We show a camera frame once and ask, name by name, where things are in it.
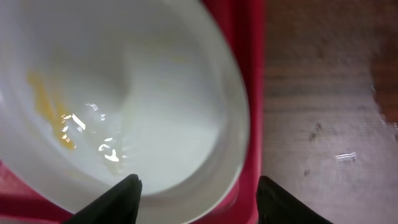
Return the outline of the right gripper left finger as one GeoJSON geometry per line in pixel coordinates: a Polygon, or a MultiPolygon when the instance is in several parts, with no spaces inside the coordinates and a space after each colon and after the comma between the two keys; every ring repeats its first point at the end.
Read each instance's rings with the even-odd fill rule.
{"type": "Polygon", "coordinates": [[[135,224],[141,192],[141,180],[131,174],[64,224],[135,224]]]}

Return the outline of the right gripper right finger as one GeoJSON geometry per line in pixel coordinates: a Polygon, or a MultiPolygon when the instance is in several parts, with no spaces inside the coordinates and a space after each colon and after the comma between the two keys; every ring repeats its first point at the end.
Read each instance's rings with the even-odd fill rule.
{"type": "Polygon", "coordinates": [[[258,224],[331,224],[265,175],[259,178],[256,203],[258,224]]]}

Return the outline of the white plate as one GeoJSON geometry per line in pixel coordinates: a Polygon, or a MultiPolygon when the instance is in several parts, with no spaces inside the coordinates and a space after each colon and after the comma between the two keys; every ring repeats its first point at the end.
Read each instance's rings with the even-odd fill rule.
{"type": "Polygon", "coordinates": [[[201,2],[1,2],[1,159],[66,211],[136,174],[138,223],[194,222],[248,140],[241,72],[201,2]]]}

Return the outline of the red plastic tray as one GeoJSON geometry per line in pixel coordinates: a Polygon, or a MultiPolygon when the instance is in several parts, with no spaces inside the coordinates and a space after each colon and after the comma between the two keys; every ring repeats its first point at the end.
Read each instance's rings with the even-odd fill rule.
{"type": "MultiPolygon", "coordinates": [[[[199,224],[255,223],[256,189],[262,168],[262,85],[264,42],[261,1],[186,1],[196,20],[207,22],[227,40],[238,61],[249,103],[250,135],[243,170],[226,198],[199,224]]],[[[33,223],[60,223],[71,215],[35,193],[1,164],[1,219],[33,223]]]]}

